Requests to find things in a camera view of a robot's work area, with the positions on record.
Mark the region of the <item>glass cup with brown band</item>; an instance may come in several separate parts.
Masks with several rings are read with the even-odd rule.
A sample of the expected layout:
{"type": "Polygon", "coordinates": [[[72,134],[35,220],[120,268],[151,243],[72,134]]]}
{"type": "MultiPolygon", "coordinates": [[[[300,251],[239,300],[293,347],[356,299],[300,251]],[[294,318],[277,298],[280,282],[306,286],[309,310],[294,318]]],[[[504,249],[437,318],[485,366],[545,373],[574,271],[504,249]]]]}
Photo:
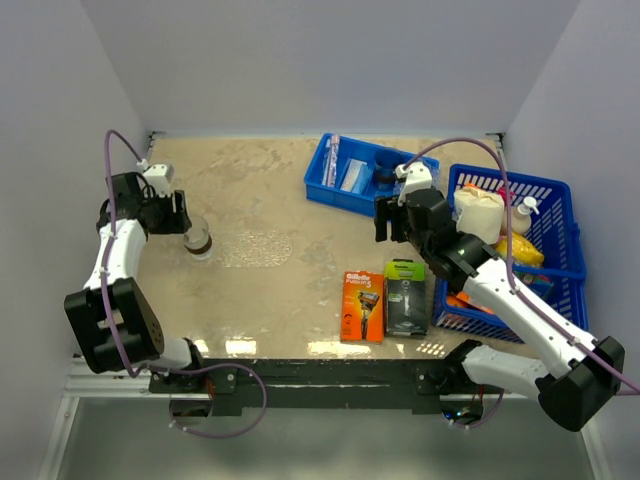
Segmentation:
{"type": "Polygon", "coordinates": [[[208,222],[201,216],[190,218],[191,227],[183,235],[183,246],[196,260],[207,260],[212,255],[213,241],[208,222]]]}

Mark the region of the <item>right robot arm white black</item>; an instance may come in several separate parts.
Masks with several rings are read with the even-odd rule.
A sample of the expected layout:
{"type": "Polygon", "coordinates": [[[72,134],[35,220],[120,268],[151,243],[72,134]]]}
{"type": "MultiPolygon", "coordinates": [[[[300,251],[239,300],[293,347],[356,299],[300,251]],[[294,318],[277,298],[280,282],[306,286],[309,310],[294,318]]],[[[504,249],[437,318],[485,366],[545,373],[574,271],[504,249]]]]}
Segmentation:
{"type": "Polygon", "coordinates": [[[580,431],[620,390],[624,347],[578,328],[513,276],[511,267],[474,234],[461,233],[435,188],[379,197],[374,224],[379,242],[410,243],[432,273],[489,308],[536,359],[466,343],[445,369],[459,393],[489,385],[536,400],[556,424],[580,431]]]}

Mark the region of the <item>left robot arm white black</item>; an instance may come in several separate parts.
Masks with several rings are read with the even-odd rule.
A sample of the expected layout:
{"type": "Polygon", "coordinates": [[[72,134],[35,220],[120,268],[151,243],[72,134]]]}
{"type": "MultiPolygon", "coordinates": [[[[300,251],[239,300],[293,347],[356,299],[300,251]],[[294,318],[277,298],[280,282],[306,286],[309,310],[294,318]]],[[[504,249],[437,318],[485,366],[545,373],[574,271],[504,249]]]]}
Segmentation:
{"type": "Polygon", "coordinates": [[[192,226],[185,193],[171,187],[172,177],[173,168],[160,164],[108,178],[115,205],[105,200],[99,211],[96,263],[83,288],[65,297],[64,310],[93,372],[124,370],[125,354],[130,365],[172,371],[177,386],[196,392],[207,380],[201,355],[191,340],[164,335],[136,282],[149,237],[185,234],[192,226]]]}

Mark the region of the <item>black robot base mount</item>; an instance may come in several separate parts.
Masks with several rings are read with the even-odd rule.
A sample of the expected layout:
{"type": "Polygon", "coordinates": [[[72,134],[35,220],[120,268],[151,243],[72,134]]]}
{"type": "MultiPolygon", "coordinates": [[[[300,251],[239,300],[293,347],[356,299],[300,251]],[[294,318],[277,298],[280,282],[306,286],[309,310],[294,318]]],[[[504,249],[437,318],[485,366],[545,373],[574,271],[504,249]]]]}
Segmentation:
{"type": "Polygon", "coordinates": [[[215,416],[245,409],[409,410],[439,414],[481,391],[443,359],[206,359],[215,370],[194,376],[154,374],[149,391],[167,395],[178,413],[208,401],[215,416]]]}

